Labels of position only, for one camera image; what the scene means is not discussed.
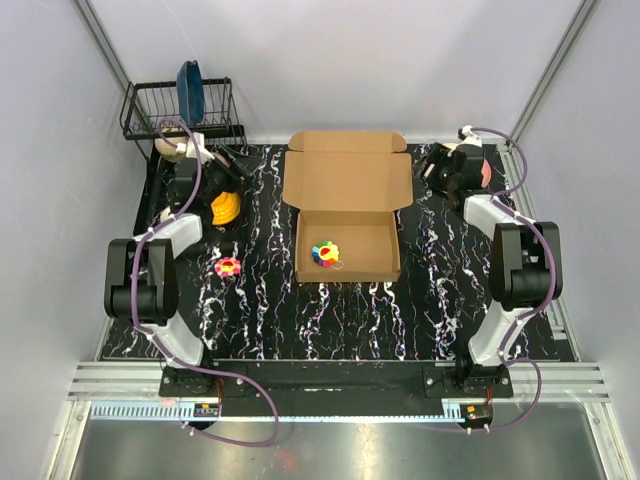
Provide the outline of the brown cardboard box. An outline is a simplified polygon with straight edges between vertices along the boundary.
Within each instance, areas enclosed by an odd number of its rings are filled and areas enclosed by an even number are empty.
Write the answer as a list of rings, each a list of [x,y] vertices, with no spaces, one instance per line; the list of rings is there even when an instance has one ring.
[[[300,283],[395,282],[401,273],[397,211],[413,202],[412,157],[390,131],[301,131],[288,142],[282,200],[298,211],[295,275]],[[332,241],[328,268],[312,246]]]

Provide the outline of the rainbow flower toy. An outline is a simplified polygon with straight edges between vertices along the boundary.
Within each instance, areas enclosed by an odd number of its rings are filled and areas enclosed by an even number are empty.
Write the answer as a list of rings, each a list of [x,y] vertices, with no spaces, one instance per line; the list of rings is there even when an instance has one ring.
[[[319,242],[312,246],[311,258],[321,267],[331,267],[339,261],[339,248],[332,241]]]

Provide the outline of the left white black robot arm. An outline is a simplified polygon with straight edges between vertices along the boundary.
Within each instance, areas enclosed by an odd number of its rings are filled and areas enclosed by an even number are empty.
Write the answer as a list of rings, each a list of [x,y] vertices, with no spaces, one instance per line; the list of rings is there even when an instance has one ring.
[[[133,238],[108,245],[104,289],[106,314],[125,320],[181,373],[196,396],[215,386],[216,372],[203,363],[204,343],[179,312],[176,262],[185,253],[215,246],[232,259],[243,256],[242,186],[252,176],[244,155],[227,147],[189,152],[177,164],[162,220]]]

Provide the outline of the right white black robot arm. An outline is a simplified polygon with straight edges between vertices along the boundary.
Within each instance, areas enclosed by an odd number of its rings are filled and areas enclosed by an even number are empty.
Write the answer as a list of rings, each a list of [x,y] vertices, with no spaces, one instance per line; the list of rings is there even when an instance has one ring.
[[[446,197],[452,211],[492,240],[491,303],[453,370],[455,387],[470,397],[501,380],[515,338],[563,289],[558,225],[530,219],[488,193],[486,165],[481,144],[463,141],[434,144],[416,168],[417,177]]]

